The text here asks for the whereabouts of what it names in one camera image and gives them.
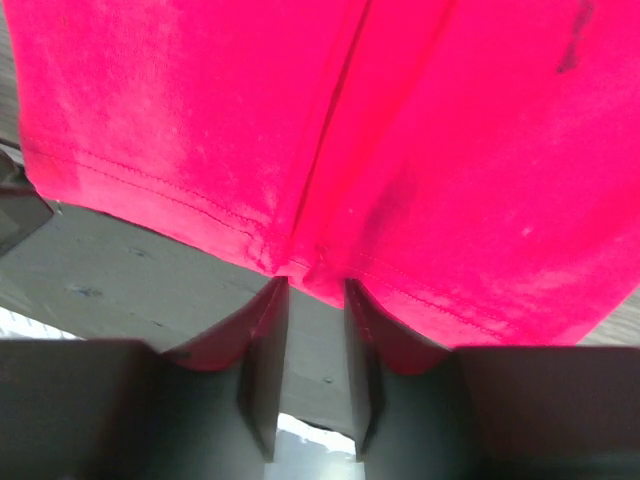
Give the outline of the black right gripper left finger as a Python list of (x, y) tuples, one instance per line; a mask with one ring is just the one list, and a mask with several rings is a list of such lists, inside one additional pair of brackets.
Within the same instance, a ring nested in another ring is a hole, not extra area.
[(140, 340), (5, 340), (5, 479), (260, 479), (273, 460), (289, 285), (158, 352)]

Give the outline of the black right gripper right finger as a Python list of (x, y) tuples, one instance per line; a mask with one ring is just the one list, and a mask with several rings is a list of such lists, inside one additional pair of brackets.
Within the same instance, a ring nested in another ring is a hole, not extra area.
[(635, 479), (634, 347), (447, 349), (347, 280), (356, 457), (369, 479)]

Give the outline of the pink t-shirt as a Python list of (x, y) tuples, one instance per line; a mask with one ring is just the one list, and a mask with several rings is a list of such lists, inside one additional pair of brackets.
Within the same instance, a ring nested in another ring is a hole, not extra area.
[(635, 1), (7, 1), (27, 175), (448, 346), (639, 285)]

